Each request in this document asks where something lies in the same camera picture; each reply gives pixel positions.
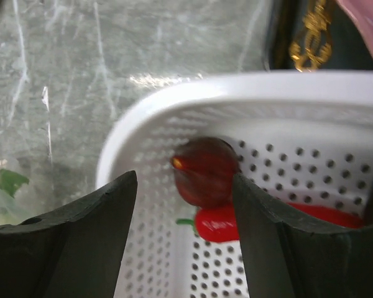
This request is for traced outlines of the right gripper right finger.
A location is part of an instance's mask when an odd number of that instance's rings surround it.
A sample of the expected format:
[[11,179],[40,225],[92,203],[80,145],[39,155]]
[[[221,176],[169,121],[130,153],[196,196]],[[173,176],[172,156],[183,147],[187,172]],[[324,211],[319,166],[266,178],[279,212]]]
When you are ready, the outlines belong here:
[[373,224],[314,218],[242,174],[232,190],[251,297],[373,297]]

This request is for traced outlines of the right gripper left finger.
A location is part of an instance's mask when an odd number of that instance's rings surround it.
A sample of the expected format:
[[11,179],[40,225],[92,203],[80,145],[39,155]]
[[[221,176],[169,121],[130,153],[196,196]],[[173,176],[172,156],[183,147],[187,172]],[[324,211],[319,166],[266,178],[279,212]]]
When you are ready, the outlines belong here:
[[18,225],[0,225],[0,297],[113,297],[137,175]]

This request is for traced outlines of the red chili pepper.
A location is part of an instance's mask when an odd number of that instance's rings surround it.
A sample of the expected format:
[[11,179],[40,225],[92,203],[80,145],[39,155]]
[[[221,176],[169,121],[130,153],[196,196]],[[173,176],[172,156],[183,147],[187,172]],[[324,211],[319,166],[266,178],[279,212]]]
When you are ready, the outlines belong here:
[[[292,207],[317,219],[347,228],[361,228],[363,220],[336,209],[319,205],[291,203]],[[234,207],[231,204],[214,209],[200,209],[193,219],[177,219],[177,225],[189,225],[195,235],[208,242],[225,243],[239,240]]]

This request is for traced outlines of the white radish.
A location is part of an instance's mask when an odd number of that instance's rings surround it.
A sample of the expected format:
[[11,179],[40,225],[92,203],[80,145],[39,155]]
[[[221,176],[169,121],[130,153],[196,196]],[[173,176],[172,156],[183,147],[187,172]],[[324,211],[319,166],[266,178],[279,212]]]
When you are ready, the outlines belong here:
[[15,199],[17,191],[28,185],[29,179],[17,172],[0,168],[0,225],[17,225],[28,219],[30,213]]

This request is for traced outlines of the dark red onion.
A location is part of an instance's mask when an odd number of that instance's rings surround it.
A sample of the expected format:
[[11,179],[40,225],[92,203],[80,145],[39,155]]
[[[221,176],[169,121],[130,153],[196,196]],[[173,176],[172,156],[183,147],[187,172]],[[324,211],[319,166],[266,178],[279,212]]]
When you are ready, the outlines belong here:
[[175,149],[170,159],[182,199],[201,208],[232,201],[233,176],[239,173],[238,156],[224,140],[198,137]]

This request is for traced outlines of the clear dotted zip bag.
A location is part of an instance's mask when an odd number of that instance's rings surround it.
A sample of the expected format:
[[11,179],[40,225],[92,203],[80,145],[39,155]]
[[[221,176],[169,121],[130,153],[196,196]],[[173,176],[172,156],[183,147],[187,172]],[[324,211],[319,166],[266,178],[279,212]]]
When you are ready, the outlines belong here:
[[57,198],[53,178],[52,126],[47,85],[43,87],[41,101],[47,118],[45,126],[42,127],[47,134],[47,157],[26,159],[25,165],[20,159],[0,159],[0,225],[17,225],[35,215],[50,212],[62,204]]

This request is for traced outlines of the white perforated basket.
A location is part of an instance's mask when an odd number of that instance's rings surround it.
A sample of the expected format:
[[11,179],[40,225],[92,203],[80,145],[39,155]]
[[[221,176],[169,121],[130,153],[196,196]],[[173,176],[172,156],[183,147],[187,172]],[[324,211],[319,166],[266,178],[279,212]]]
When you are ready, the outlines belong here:
[[116,297],[251,297],[240,240],[214,243],[177,219],[200,210],[174,181],[175,149],[216,137],[272,197],[373,224],[373,71],[275,71],[177,84],[132,106],[100,154],[96,187],[133,170],[136,204]]

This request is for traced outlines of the black serving tray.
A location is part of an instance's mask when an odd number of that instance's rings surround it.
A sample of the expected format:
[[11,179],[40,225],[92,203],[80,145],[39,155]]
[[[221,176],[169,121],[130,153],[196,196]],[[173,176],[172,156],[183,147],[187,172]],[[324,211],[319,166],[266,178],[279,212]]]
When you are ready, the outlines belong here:
[[267,71],[373,71],[360,33],[336,1],[273,1],[262,62]]

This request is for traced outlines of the pink dotted plate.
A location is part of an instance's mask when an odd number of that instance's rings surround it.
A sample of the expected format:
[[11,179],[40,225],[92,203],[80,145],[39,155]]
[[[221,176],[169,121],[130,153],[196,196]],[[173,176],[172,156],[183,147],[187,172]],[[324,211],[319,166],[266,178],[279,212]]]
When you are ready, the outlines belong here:
[[336,2],[356,26],[373,58],[373,0],[338,0]]

